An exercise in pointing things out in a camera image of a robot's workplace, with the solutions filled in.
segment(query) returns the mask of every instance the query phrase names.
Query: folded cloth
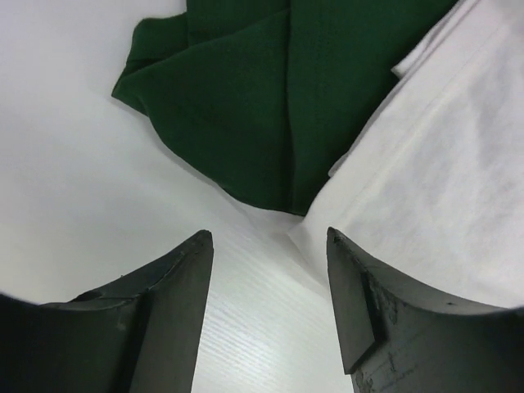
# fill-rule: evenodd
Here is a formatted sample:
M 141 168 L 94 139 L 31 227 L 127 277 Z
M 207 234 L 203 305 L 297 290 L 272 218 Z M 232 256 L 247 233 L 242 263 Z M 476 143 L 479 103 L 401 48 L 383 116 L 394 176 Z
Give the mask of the folded cloth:
M 290 236 L 326 279 L 333 226 L 443 291 L 524 305 L 524 7 L 461 7 Z
M 393 67 L 392 71 L 395 75 L 402 79 L 399 84 L 395 86 L 395 89 L 388 95 L 388 97 L 382 101 L 377 110 L 373 113 L 368 123 L 364 126 L 359 136 L 355 139 L 351 149 L 344 154 L 329 170 L 329 176 L 332 177 L 336 171 L 341 167 L 342 163 L 346 160 L 347 156 L 356 148 L 360 139 L 365 135 L 366 131 L 371 127 L 375 119 L 380 115 L 382 109 L 389 105 L 389 102 L 395 96 L 397 91 L 400 91 L 402 85 L 408 80 L 410 74 L 416 71 L 416 69 L 424 62 L 424 60 L 431 54 L 438 45 L 445 39 L 449 32 L 453 31 L 454 27 L 467 15 L 471 7 L 477 3 L 477 0 L 459 0 L 454 7 L 437 23 L 418 43 L 414 50 L 407 55 L 399 64 Z
M 304 215 L 455 1 L 188 0 L 138 25 L 113 96 L 232 197 Z

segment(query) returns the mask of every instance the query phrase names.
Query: green fabric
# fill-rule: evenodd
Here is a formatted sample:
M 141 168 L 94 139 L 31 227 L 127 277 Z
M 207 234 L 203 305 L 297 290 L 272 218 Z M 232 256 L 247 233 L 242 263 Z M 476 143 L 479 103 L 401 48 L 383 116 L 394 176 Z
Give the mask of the green fabric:
M 137 26 L 113 97 L 239 201 L 304 215 L 455 2 L 187 0 Z

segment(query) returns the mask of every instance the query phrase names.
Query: green cloth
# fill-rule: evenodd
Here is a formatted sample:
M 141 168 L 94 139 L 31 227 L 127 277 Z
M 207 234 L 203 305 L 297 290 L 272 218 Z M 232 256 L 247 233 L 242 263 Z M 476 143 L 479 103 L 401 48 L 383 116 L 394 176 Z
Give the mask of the green cloth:
M 113 97 L 239 201 L 304 215 L 455 2 L 187 0 L 137 26 Z

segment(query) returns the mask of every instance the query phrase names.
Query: fabric fold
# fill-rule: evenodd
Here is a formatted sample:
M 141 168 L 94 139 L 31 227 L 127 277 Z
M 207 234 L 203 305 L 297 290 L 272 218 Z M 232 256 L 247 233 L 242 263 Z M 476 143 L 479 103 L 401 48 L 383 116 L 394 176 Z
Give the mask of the fabric fold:
M 138 25 L 113 96 L 232 197 L 305 215 L 455 1 L 189 0 Z

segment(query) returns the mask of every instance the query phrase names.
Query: white fabric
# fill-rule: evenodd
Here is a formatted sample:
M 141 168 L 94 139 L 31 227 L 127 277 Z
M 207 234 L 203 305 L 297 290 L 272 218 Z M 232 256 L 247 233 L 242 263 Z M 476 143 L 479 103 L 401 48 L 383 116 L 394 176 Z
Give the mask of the white fabric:
M 524 305 L 524 7 L 459 6 L 290 236 L 324 279 L 333 226 L 441 290 Z
M 426 34 L 424 39 L 393 68 L 393 72 L 399 77 L 404 78 L 410 71 L 414 71 L 428 54 L 453 31 L 471 8 L 477 4 L 478 0 L 459 0 L 454 7 Z
M 110 98 L 133 27 L 182 10 L 173 0 L 2 3 L 0 291 L 69 300 L 206 228 L 215 264 L 192 391 L 351 392 L 328 290 L 291 240 L 257 231 Z

